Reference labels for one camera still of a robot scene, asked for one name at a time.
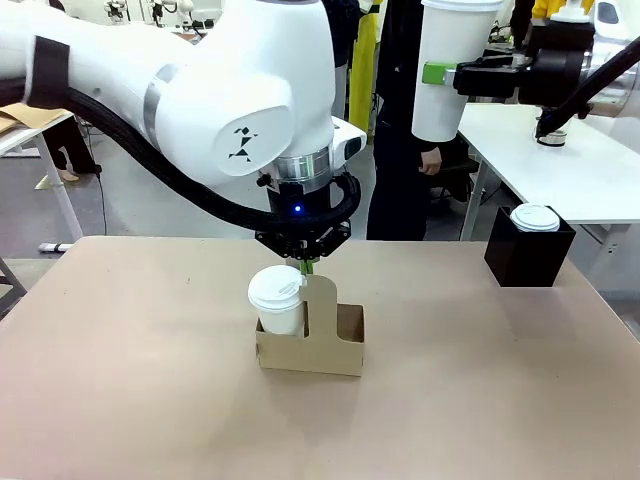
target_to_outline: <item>black box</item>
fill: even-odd
[[[501,287],[552,287],[576,232],[560,218],[556,232],[522,232],[500,207],[484,259]]]

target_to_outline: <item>white table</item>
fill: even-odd
[[[589,226],[601,242],[593,280],[631,224],[640,223],[640,155],[575,119],[564,147],[540,145],[533,137],[539,112],[526,105],[467,106],[460,133],[481,162],[460,239],[471,238],[491,169],[523,202],[549,205],[568,223]]]
[[[69,230],[71,231],[71,236],[73,237],[73,240],[75,242],[83,237],[82,228],[80,228],[78,217],[76,217],[76,214],[71,205],[71,201],[69,200],[69,196],[67,195],[67,191],[64,188],[64,183],[62,182],[62,180],[60,180],[58,170],[53,163],[53,159],[51,158],[51,152],[49,152],[47,143],[45,142],[44,136],[42,135],[42,132],[71,117],[73,117],[73,115],[71,113],[68,113],[62,115],[59,118],[56,118],[54,121],[43,128],[18,128],[10,130],[4,135],[0,135],[0,157],[2,157],[9,150],[18,147],[28,142],[29,140],[35,141],[35,144],[38,147],[38,151],[40,152],[40,157],[45,161],[47,165],[47,175],[49,176],[49,181],[51,182],[51,186],[56,194],[60,209],[62,210],[64,219],[67,223],[67,226],[69,227]]]

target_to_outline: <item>paper coffee cup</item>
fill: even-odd
[[[265,332],[304,336],[304,302],[300,287],[304,276],[296,268],[275,265],[256,273],[249,282],[249,301]]]
[[[511,221],[521,232],[557,232],[560,217],[544,205],[524,203],[511,212]]]
[[[422,83],[424,65],[458,64],[481,57],[503,3],[503,0],[422,0],[424,16],[411,128],[416,137],[448,142],[456,136],[467,97],[458,95],[450,85]]]

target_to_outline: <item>table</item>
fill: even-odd
[[[640,345],[567,263],[501,289],[485,244],[350,241],[362,378],[261,370],[247,240],[80,240],[0,322],[0,475],[638,478]]]
[[[540,145],[533,138],[539,112],[527,105],[467,105],[460,133],[481,163],[460,238],[471,238],[491,169],[523,202],[549,205],[568,223],[589,226],[601,243],[593,280],[630,225],[640,223],[640,155],[575,119],[564,147]]]
[[[60,175],[58,175],[58,170],[53,163],[51,158],[51,153],[47,148],[47,143],[44,140],[42,132],[48,130],[49,128],[73,117],[71,113],[62,115],[47,126],[43,128],[18,128],[14,130],[10,130],[4,135],[0,135],[0,157],[2,157],[9,150],[12,150],[29,140],[34,140],[35,144],[40,153],[40,157],[46,162],[47,165],[47,175],[49,176],[49,181],[55,192],[56,199],[58,200],[58,204],[60,205],[60,209],[64,215],[65,222],[71,231],[71,236],[73,240],[76,241],[82,238],[82,228],[80,227],[80,223],[78,222],[78,217],[76,217],[75,211],[73,210],[73,206],[71,205],[71,201],[69,200],[69,196],[67,195],[67,191],[64,188],[64,183],[60,180]]]

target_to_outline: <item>cardboard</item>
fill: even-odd
[[[360,376],[364,358],[364,309],[338,304],[336,285],[307,275],[302,289],[307,318],[304,338],[274,335],[256,327],[256,354],[263,368]]]
[[[14,103],[0,108],[0,114],[7,120],[14,120],[29,128],[43,128],[53,122],[56,118],[66,115],[68,112],[63,109],[42,110],[40,108],[32,108],[22,103]]]

